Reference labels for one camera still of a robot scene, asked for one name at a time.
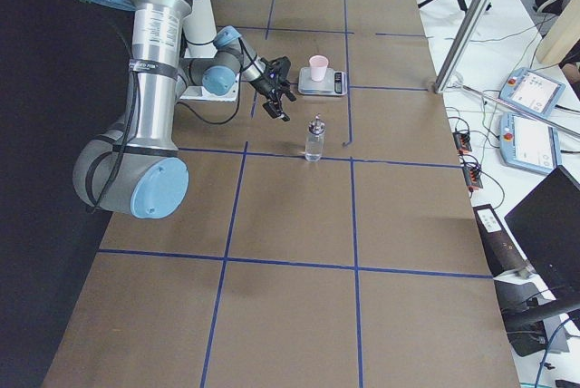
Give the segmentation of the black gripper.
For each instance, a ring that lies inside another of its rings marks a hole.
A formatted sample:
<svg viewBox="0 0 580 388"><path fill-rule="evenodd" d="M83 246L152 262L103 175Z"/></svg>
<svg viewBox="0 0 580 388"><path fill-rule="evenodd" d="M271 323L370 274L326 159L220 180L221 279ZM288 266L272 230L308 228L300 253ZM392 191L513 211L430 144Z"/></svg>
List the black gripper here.
<svg viewBox="0 0 580 388"><path fill-rule="evenodd" d="M276 73L263 73L252 80L251 85L266 99L278 99L278 80L279 77ZM271 118L288 121L288 116L279 103L264 102L262 107Z"/></svg>

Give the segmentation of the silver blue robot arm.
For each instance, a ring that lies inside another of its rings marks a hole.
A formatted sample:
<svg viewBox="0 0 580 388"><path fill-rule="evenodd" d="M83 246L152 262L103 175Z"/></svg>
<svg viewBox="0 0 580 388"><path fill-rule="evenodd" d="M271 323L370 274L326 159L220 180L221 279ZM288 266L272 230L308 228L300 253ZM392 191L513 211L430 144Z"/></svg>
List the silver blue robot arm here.
<svg viewBox="0 0 580 388"><path fill-rule="evenodd" d="M77 195L92 209L164 218L184 199L189 172L172 140L174 109L187 89L228 94L240 79L285 120L292 93L286 57L261 57L231 26L217 29L210 0L82 0L133 14L127 104L122 116L82 150L73 169Z"/></svg>

